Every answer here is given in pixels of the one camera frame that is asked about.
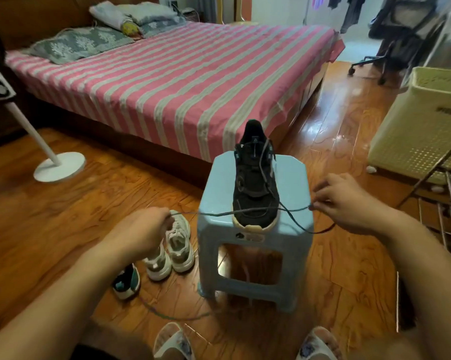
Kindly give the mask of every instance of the bed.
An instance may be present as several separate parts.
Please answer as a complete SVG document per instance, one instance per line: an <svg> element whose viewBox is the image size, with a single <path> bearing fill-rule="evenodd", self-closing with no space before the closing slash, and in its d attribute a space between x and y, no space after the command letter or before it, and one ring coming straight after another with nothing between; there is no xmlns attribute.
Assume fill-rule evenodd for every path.
<svg viewBox="0 0 451 360"><path fill-rule="evenodd" d="M6 64L34 96L90 119L82 126L210 163L234 148L249 119L279 144L343 48L325 26L189 22L66 65L19 51Z"/></svg>

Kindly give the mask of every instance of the wooden floor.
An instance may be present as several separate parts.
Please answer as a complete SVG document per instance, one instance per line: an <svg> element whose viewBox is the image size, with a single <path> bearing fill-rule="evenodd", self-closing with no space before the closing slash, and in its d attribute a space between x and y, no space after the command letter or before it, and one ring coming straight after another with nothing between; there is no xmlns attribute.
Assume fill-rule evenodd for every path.
<svg viewBox="0 0 451 360"><path fill-rule="evenodd" d="M319 93L298 118L279 154L301 160L309 184L328 172L350 172L369 192L390 205L406 186L365 173L369 144L394 101L397 90L377 85L378 72L349 64L329 67ZM50 129L41 131L56 152L79 151L85 170L56 185L37 183L32 172L44 155L29 137L0 148L0 327L57 280L86 249L96 244L121 218L150 205L193 211L202 191L144 163L86 139ZM188 216L197 247L197 217ZM330 220L317 214L316 230ZM275 266L251 266L271 255L224 250L221 273L242 272L237 256L248 260L251 276L267 280ZM173 273L151 283L145 268L140 296L164 314L193 316L213 308L247 307L243 298L217 296L217 303L197 292L198 265L186 275ZM293 314L276 312L271 303L255 301L238 313L214 315L185 325L198 359L294 359L313 326L330 328L343 351L396 330L396 272L381 244L372 237L335 228L316 235L307 260L304 289ZM167 322L149 313L136 298L119 303L108 291L95 315L134 332L153 344Z"/></svg>

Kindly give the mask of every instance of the laundry basket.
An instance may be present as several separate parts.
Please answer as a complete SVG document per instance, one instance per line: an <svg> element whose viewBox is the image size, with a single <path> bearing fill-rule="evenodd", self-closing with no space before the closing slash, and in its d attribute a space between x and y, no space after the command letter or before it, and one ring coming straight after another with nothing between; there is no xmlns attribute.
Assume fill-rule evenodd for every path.
<svg viewBox="0 0 451 360"><path fill-rule="evenodd" d="M451 70L416 67L372 139L368 163L420 179L450 148ZM429 182L445 184L445 177L434 173Z"/></svg>

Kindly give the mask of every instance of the slipper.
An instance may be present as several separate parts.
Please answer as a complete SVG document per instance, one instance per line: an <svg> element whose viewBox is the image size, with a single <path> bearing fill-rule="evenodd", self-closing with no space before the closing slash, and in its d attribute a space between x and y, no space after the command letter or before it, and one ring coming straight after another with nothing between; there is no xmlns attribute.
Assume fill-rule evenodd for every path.
<svg viewBox="0 0 451 360"><path fill-rule="evenodd" d="M324 327L314 327L304 340L304 343L300 347L299 353L297 354L295 360L309 360L313 356L320 354L327 356L330 360L337 360L337 357L334 355L329 346L315 334L315 332L319 329L322 331L327 331Z"/></svg>
<svg viewBox="0 0 451 360"><path fill-rule="evenodd" d="M195 360L189 339L186 337L181 326L175 322L166 324L157 334L153 348L154 358L160 359L169 349L179 350L186 360Z"/></svg>

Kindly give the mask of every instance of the drying rack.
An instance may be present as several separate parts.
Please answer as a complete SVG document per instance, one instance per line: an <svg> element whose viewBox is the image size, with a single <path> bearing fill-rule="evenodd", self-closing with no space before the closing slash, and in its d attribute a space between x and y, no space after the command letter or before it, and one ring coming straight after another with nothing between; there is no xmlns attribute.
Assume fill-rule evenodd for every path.
<svg viewBox="0 0 451 360"><path fill-rule="evenodd" d="M423 177L420 181L418 181L410 193L397 205L398 209L406 203L409 199L417 199L417 208L419 213L419 220L423 223L422 218L422 203L426 202L432 205L436 205L437 214L438 214L438 222L439 227L432 227L429 225L425 225L429 230L433 233L437 233L440 235L440 239L444 248L451 253L451 232L445 229L445 220L451 221L451 168L446 166L447 160L451 157L451 149L441 157L437 163L432 167L431 170ZM446 181L446 192L448 196L447 201L434 199L427 197L425 195L421 195L418 193L418 190L424 186L424 183L436 172L442 173L445 176ZM412 302L410 300L409 295L407 294L406 287L404 283L399 278L399 273L397 273L397 310L396 310L396 329L397 332L399 330L408 330L416 326L415 319L416 315L414 312L414 307L412 306Z"/></svg>

